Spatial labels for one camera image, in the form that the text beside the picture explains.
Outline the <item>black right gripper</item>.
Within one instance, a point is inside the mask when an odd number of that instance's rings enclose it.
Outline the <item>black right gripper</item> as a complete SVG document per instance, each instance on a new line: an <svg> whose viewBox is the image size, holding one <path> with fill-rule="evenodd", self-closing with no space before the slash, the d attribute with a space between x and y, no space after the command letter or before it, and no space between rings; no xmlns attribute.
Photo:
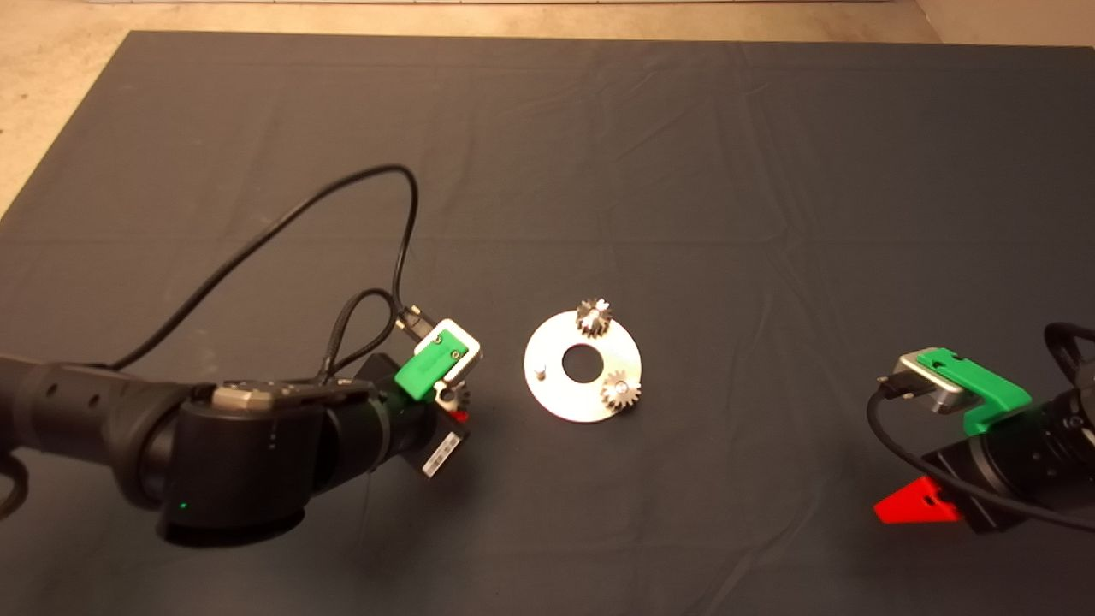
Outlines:
<svg viewBox="0 0 1095 616"><path fill-rule="evenodd" d="M923 455L954 478L1056 513L1082 510L1082 394L1067 391L1052 400L1002 418L981 435ZM940 484L919 477L873 504L883 524L963 522Z"/></svg>

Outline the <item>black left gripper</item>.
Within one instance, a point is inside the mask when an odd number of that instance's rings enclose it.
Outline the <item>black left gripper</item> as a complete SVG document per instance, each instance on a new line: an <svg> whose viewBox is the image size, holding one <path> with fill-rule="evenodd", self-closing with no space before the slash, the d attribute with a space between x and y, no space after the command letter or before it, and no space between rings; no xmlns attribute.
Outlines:
<svg viewBox="0 0 1095 616"><path fill-rule="evenodd" d="M434 400L415 400L395 381L399 367L384 353L372 353L356 377L371 385L368 408L379 420L379 449L369 468L376 470L388 460L405 460L427 479L435 475L465 442L469 412L447 411Z"/></svg>

